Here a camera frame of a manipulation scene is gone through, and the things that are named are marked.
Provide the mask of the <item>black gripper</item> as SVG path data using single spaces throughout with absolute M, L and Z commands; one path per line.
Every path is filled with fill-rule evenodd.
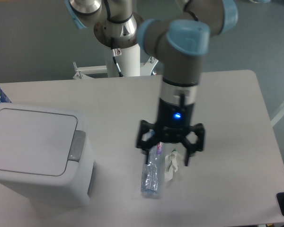
M 147 164 L 151 148 L 160 142 L 180 143 L 186 148 L 184 165 L 189 165 L 190 157 L 204 149 L 205 128 L 202 123 L 190 126 L 194 104 L 179 106 L 159 99 L 158 114 L 155 124 L 141 120 L 136 138 L 136 148 L 145 155 Z M 194 143 L 187 138 L 193 132 L 196 136 Z

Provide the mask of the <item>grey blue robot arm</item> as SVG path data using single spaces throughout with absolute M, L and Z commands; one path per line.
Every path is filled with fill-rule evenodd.
M 130 48 L 164 65 L 157 120 L 140 122 L 136 147 L 149 155 L 159 142 L 181 143 L 188 165 L 190 157 L 204 149 L 204 126 L 190 122 L 209 41 L 236 25 L 238 9 L 232 0 L 180 0 L 178 5 L 179 16 L 161 21 L 143 20 L 130 0 L 65 1 L 75 26 L 92 26 L 97 40 L 108 49 L 109 76 L 140 75 L 140 56 L 126 53 Z

